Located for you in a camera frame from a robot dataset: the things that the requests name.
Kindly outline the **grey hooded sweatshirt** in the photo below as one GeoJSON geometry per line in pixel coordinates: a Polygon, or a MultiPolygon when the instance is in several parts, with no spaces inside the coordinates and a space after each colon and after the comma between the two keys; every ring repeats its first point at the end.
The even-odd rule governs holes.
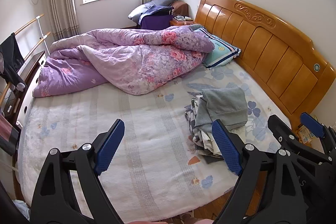
{"type": "Polygon", "coordinates": [[[202,90],[196,126],[205,132],[212,132],[212,123],[217,119],[227,130],[240,128],[247,123],[248,106],[241,88],[202,90]]]}

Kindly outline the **dark patterned folded clothes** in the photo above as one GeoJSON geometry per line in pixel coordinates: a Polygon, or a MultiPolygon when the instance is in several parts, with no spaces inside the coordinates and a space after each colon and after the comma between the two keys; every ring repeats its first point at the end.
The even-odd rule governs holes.
{"type": "Polygon", "coordinates": [[[191,103],[185,107],[185,118],[189,127],[189,141],[192,143],[191,152],[201,156],[207,164],[223,160],[212,132],[205,132],[196,126],[197,112],[202,94],[195,93],[191,103]]]}

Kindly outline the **wooden clothes rack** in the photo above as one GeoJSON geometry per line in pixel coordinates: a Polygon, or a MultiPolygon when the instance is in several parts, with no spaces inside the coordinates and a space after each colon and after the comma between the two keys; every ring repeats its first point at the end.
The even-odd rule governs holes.
{"type": "Polygon", "coordinates": [[[45,13],[37,15],[14,32],[18,47],[21,50],[21,53],[23,53],[25,63],[32,59],[31,56],[42,46],[42,44],[45,52],[48,55],[50,54],[46,40],[51,37],[51,32],[48,31],[44,33],[41,25],[43,16],[45,16],[45,13]]]}

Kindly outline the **yellow tissue package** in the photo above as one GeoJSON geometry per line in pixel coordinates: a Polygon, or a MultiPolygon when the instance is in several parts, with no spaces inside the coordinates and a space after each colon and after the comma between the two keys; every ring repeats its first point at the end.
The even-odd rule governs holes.
{"type": "Polygon", "coordinates": [[[311,133],[310,130],[304,125],[299,126],[299,128],[296,130],[296,133],[301,143],[305,145],[310,144],[315,137],[314,134],[311,133]]]}

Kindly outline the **wooden headboard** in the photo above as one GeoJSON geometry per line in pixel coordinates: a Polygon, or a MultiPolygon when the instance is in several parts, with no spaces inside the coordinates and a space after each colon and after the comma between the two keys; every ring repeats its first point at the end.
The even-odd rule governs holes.
{"type": "Polygon", "coordinates": [[[242,0],[201,0],[195,22],[240,48],[235,61],[289,119],[310,114],[335,81],[312,40],[278,16],[242,0]]]}

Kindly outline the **floral bed sheet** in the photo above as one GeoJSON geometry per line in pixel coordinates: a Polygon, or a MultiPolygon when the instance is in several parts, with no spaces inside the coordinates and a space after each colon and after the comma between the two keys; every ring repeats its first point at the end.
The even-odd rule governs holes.
{"type": "Polygon", "coordinates": [[[124,222],[158,221],[219,198],[237,177],[224,161],[206,163],[197,155],[185,112],[202,90],[234,87],[244,91],[248,104],[247,123],[236,133],[261,151],[277,151],[280,145],[267,120],[273,114],[283,121],[287,117],[235,62],[210,70],[200,66],[142,96],[106,83],[82,92],[35,98],[19,141],[23,197],[32,201],[50,149],[78,149],[121,119],[125,135],[100,182],[124,222]]]}

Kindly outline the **teal striped pillow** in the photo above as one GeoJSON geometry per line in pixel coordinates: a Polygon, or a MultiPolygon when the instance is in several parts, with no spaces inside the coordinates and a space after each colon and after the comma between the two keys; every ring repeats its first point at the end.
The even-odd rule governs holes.
{"type": "Polygon", "coordinates": [[[214,50],[203,60],[203,65],[207,69],[224,66],[240,55],[240,48],[233,46],[221,38],[209,33],[204,26],[200,24],[193,24],[191,28],[194,31],[203,33],[214,45],[214,50]]]}

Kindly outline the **purple floral quilt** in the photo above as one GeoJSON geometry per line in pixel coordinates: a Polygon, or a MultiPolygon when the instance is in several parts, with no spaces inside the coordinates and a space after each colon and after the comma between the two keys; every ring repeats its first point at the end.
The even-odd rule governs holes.
{"type": "Polygon", "coordinates": [[[35,98],[111,83],[127,94],[154,91],[201,65],[214,45],[190,26],[160,31],[103,28],[54,42],[35,98]]]}

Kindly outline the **black garment on rack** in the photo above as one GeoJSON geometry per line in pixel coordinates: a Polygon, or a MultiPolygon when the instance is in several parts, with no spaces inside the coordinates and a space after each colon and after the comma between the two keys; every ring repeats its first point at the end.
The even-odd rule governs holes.
{"type": "Polygon", "coordinates": [[[10,84],[12,91],[23,92],[26,84],[18,75],[19,70],[25,63],[19,50],[15,33],[12,33],[1,43],[1,77],[10,84]]]}

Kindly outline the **far wooden nightstand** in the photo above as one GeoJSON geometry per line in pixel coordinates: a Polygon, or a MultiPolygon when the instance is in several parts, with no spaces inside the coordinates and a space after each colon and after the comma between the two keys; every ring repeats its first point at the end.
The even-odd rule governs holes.
{"type": "Polygon", "coordinates": [[[188,16],[181,16],[181,15],[174,16],[172,20],[170,21],[171,26],[185,26],[185,25],[192,25],[192,24],[194,24],[194,21],[192,20],[192,18],[188,16]]]}

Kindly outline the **blue grey pillows pile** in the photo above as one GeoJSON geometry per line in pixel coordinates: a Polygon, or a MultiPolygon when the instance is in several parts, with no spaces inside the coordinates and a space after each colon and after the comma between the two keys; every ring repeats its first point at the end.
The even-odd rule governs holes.
{"type": "Polygon", "coordinates": [[[144,30],[164,30],[171,26],[176,16],[189,17],[189,5],[180,0],[151,0],[136,7],[127,16],[137,28],[144,30]]]}

